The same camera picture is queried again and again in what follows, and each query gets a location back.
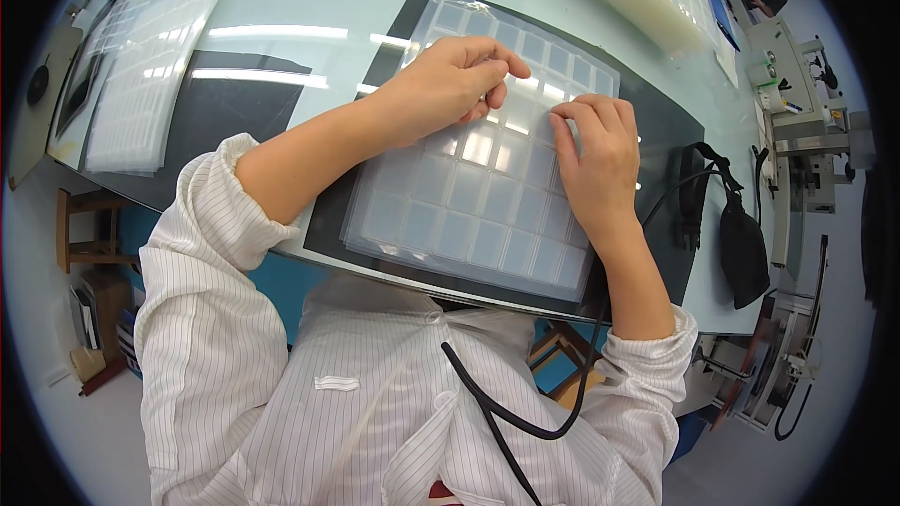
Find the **finger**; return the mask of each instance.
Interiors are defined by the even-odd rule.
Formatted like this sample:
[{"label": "finger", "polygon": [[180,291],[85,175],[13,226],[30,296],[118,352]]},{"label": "finger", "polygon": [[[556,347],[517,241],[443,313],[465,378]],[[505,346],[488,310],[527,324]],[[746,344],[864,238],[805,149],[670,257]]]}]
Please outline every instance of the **finger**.
[{"label": "finger", "polygon": [[510,66],[499,59],[488,59],[480,62],[465,73],[472,78],[472,84],[478,94],[484,94],[499,86],[510,72]]},{"label": "finger", "polygon": [[475,63],[487,57],[491,59],[499,59],[505,61],[509,65],[509,73],[520,79],[527,79],[531,76],[531,69],[522,61],[518,55],[513,53],[508,47],[501,44],[496,39],[487,36],[466,36],[461,37],[459,43],[462,45],[462,57],[458,60],[462,63],[460,68],[471,67]]},{"label": "finger", "polygon": [[506,99],[506,95],[508,92],[509,89],[507,89],[507,85],[505,82],[501,82],[494,88],[490,89],[490,92],[488,92],[488,96],[486,98],[488,101],[488,106],[493,109],[500,109],[501,107],[503,107],[503,100]]},{"label": "finger", "polygon": [[571,129],[565,120],[553,112],[550,113],[550,125],[554,129],[556,159],[560,163],[560,175],[565,179],[578,166],[578,149],[575,147],[575,138],[571,136]]},{"label": "finger", "polygon": [[479,100],[475,107],[466,112],[465,116],[459,118],[457,124],[465,124],[476,119],[484,118],[488,115],[488,104],[484,100]]},{"label": "finger", "polygon": [[635,119],[635,107],[631,102],[622,99],[613,100],[615,111],[618,112],[619,119],[622,120],[622,127],[637,141],[637,121]]},{"label": "finger", "polygon": [[607,133],[597,112],[587,104],[566,102],[551,108],[550,113],[575,122],[585,153],[593,152],[598,142],[603,140],[603,135]]},{"label": "finger", "polygon": [[619,117],[618,111],[613,105],[613,100],[609,96],[604,96],[602,94],[585,94],[584,97],[575,98],[573,102],[591,106],[597,113],[597,117],[603,124],[603,128],[607,131],[611,133],[625,133],[624,126],[622,125],[622,118]]}]

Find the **white striped sleeve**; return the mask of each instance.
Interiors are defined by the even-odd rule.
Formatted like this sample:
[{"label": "white striped sleeve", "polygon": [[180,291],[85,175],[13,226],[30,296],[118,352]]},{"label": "white striped sleeve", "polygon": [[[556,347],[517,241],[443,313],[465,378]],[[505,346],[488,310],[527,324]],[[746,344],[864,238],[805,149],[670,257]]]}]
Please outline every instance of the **white striped sleeve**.
[{"label": "white striped sleeve", "polygon": [[697,322],[676,305],[675,332],[658,341],[624,341],[610,332],[595,368],[606,377],[585,395],[581,417],[613,445],[623,465],[615,503],[662,504],[662,469],[678,444],[672,404],[685,397],[684,374]]},{"label": "white striped sleeve", "polygon": [[237,135],[188,163],[141,249],[147,301],[134,342],[154,504],[224,465],[287,363],[285,327],[244,270],[299,231],[266,218],[235,178],[255,145]]}]

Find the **clear plastic tray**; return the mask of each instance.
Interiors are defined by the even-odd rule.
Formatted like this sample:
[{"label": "clear plastic tray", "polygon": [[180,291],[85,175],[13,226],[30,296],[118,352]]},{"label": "clear plastic tray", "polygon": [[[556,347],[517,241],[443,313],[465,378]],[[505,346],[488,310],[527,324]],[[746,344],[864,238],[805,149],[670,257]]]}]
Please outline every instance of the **clear plastic tray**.
[{"label": "clear plastic tray", "polygon": [[443,36],[487,35],[519,53],[496,112],[366,163],[347,212],[348,249],[433,272],[579,301],[591,266],[559,176],[550,107],[616,97],[619,74],[541,28],[472,0],[431,0],[402,65]]},{"label": "clear plastic tray", "polygon": [[161,0],[141,12],[97,102],[86,171],[152,174],[163,165],[187,60],[218,1]]}]

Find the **black mat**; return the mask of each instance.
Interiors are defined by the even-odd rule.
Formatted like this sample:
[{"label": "black mat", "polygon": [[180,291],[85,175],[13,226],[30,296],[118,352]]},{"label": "black mat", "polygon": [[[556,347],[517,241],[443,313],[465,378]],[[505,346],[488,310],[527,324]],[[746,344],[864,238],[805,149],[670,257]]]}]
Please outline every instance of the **black mat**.
[{"label": "black mat", "polygon": [[84,171],[91,180],[158,211],[174,201],[178,173],[198,155],[232,135],[263,142],[287,129],[303,86],[279,82],[194,79],[194,69],[259,69],[309,74],[309,67],[255,53],[194,51],[174,103],[165,164],[151,178]]}]

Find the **hand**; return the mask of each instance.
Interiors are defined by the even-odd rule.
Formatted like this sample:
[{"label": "hand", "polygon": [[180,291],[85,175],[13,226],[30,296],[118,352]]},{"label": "hand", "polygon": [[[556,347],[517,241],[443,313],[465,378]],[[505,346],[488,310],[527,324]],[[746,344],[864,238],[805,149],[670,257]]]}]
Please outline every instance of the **hand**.
[{"label": "hand", "polygon": [[455,123],[484,118],[503,105],[507,74],[531,70],[494,39],[444,37],[370,95],[390,119],[387,147],[408,146]]},{"label": "hand", "polygon": [[750,3],[752,3],[754,6],[757,6],[757,7],[759,7],[759,8],[765,8],[765,7],[766,7],[766,3],[763,2],[762,0],[750,0]]},{"label": "hand", "polygon": [[[566,119],[578,128],[580,159]],[[635,110],[624,100],[583,94],[550,110],[550,123],[569,205],[603,258],[623,234],[640,231],[635,213],[641,165]]]}]

